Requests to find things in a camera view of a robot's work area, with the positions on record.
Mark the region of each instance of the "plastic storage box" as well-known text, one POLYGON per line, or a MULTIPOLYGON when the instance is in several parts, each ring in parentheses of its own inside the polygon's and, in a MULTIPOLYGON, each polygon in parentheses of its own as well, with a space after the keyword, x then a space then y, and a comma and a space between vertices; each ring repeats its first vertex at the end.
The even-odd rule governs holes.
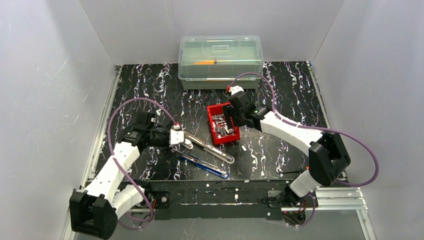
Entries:
MULTIPOLYGON (((178 58, 178 77, 185 89, 226 89, 240 74, 263 74, 259 36, 184 36, 178 58)), ((244 76, 237 85, 254 89, 260 78, 244 76)))
POLYGON ((239 130, 238 126, 233 127, 234 128, 234 134, 233 135, 228 135, 228 136, 223 136, 223 137, 217 138, 217 134, 215 132, 215 128, 214 128, 214 124, 213 124, 214 121, 212 119, 212 116, 223 114, 224 113, 223 107, 228 106, 228 105, 230 105, 229 102, 207 106, 207 117, 209 118, 210 133, 212 134, 213 143, 215 145, 240 140, 240 130, 239 130))

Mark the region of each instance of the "gray wall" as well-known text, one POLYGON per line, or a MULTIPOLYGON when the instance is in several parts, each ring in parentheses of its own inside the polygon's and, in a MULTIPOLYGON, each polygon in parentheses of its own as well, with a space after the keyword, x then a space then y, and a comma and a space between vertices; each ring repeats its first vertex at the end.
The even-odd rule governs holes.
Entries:
POLYGON ((115 65, 177 63, 182 36, 259 35, 266 61, 313 60, 344 0, 80 0, 115 65))
POLYGON ((0 236, 57 240, 115 69, 78 0, 0 9, 0 236))
MULTIPOLYGON (((363 193, 378 239, 424 236, 424 2, 346 0, 315 60, 331 126, 375 150, 380 175, 363 193)), ((348 142, 349 179, 371 177, 371 158, 348 142)))

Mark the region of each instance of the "metal frame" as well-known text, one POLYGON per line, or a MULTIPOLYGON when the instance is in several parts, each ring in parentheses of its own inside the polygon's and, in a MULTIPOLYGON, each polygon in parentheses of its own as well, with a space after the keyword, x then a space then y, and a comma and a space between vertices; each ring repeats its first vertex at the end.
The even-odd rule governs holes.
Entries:
MULTIPOLYGON (((109 93, 104 104, 103 112, 100 118, 100 124, 95 135, 93 147, 90 153, 90 159, 88 161, 87 168, 85 169, 84 176, 81 181, 81 188, 83 188, 87 180, 94 178, 97 161, 99 159, 100 150, 102 147, 102 141, 106 131, 106 124, 108 123, 109 113, 112 109, 112 103, 114 102, 115 92, 118 86, 119 78, 121 76, 122 66, 116 66, 115 76, 113 77, 112 84, 110 85, 109 93)), ((63 231, 62 240, 73 240, 75 238, 75 232, 71 228, 71 216, 69 210, 67 211, 65 230, 63 231)))
MULTIPOLYGON (((368 210, 359 187, 323 187, 315 191, 319 207, 316 210, 368 210)), ((293 212, 297 208, 282 207, 282 211, 293 212)))
POLYGON ((360 226, 362 227, 363 235, 366 240, 376 240, 373 226, 371 226, 370 218, 368 217, 368 211, 364 209, 356 210, 359 217, 360 226))

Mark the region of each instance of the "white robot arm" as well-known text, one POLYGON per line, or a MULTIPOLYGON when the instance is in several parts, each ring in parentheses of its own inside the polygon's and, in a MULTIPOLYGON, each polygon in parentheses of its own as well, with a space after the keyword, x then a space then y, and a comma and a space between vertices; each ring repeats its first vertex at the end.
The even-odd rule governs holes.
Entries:
POLYGON ((182 144, 193 148, 179 124, 160 127, 155 123, 155 113, 140 112, 137 123, 124 129, 111 156, 95 179, 82 191, 74 190, 69 199, 71 227, 74 232, 100 239, 108 239, 115 231, 118 219, 134 205, 142 203, 143 197, 133 185, 117 193, 124 174, 116 165, 128 171, 147 146, 172 147, 182 144))
POLYGON ((231 105, 223 107, 227 126, 248 126, 274 135, 309 157, 309 169, 289 183, 279 196, 283 202, 296 205, 310 191, 330 186, 351 163, 338 133, 296 127, 301 123, 272 112, 270 108, 256 107, 240 86, 231 87, 229 92, 231 105), (282 119, 296 125, 287 124, 282 119))

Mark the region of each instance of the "purple cable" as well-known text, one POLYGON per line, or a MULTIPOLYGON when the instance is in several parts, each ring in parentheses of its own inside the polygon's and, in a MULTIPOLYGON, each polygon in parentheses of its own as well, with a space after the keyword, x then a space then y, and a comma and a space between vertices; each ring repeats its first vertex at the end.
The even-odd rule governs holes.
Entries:
POLYGON ((338 183, 341 183, 341 184, 349 186, 349 187, 362 187, 362 186, 368 185, 368 184, 374 182, 374 180, 376 180, 376 178, 377 178, 377 176, 379 175, 379 172, 380 172, 380 164, 379 164, 379 161, 377 160, 377 157, 376 157, 376 154, 374 153, 374 151, 368 145, 366 145, 363 141, 361 141, 360 139, 358 139, 358 138, 356 138, 356 137, 354 137, 354 136, 352 136, 349 133, 344 132, 344 131, 334 130, 334 129, 326 128, 326 127, 297 125, 295 123, 292 123, 292 122, 289 122, 285 119, 282 119, 280 117, 280 115, 277 113, 277 110, 276 110, 276 107, 275 107, 276 93, 275 93, 274 88, 271 85, 270 81, 266 77, 262 76, 261 74, 255 73, 255 72, 245 72, 245 73, 239 75, 238 77, 236 77, 230 83, 229 86, 231 87, 240 77, 242 77, 244 75, 255 75, 255 76, 261 77, 262 80, 264 80, 268 84, 268 86, 271 88, 271 93, 272 93, 272 111, 274 112, 275 116, 278 119, 280 119, 283 123, 288 124, 290 126, 298 127, 298 128, 301 128, 301 129, 313 129, 313 130, 319 130, 319 131, 323 131, 323 132, 334 132, 334 133, 344 135, 344 136, 354 140, 358 144, 360 144, 362 147, 364 147, 369 152, 369 154, 371 155, 372 160, 374 160, 374 164, 375 164, 374 175, 372 175, 372 177, 368 181, 365 181, 365 182, 362 182, 362 183, 348 183, 348 182, 342 182, 342 181, 337 180, 338 183))
POLYGON ((308 193, 307 196, 309 196, 312 199, 312 213, 310 214, 310 217, 304 223, 299 225, 299 227, 303 227, 306 224, 308 224, 312 220, 315 214, 315 198, 311 193, 308 193))
POLYGON ((124 223, 122 223, 121 221, 118 221, 119 225, 121 225, 122 227, 129 229, 129 230, 139 230, 139 229, 143 229, 147 226, 149 226, 153 221, 149 221, 147 224, 142 225, 143 223, 140 223, 140 226, 128 226, 125 225, 124 223))
MULTIPOLYGON (((176 124, 177 122, 175 121, 175 119, 173 118, 173 116, 163 107, 161 106, 158 102, 152 100, 152 99, 148 99, 145 97, 136 97, 133 99, 130 99, 128 101, 125 101, 124 103, 122 103, 113 113, 112 116, 109 119, 109 122, 107 123, 107 141, 109 144, 109 149, 110 149, 110 156, 115 156, 114 153, 114 148, 112 147, 112 138, 111 138, 111 127, 112 127, 112 121, 114 120, 115 116, 118 114, 118 111, 120 109, 122 109, 125 105, 135 102, 135 101, 147 101, 147 102, 151 102, 154 105, 158 106, 160 109, 163 110, 163 112, 168 115, 168 117, 172 120, 172 122, 174 124, 176 124)), ((148 219, 138 219, 135 218, 134 219, 136 221, 139 222, 151 222, 154 218, 154 212, 153 212, 153 208, 152 205, 150 204, 150 201, 148 200, 148 198, 146 197, 146 195, 143 193, 143 191, 139 188, 139 186, 137 185, 137 183, 130 177, 130 175, 128 175, 127 171, 125 171, 125 169, 119 164, 118 160, 116 159, 116 157, 112 158, 113 161, 115 162, 116 166, 118 167, 118 169, 123 173, 123 175, 131 182, 131 184, 135 187, 135 189, 137 189, 137 191, 140 193, 140 195, 143 197, 144 201, 146 202, 146 205, 148 206, 148 209, 150 210, 150 216, 148 219)))

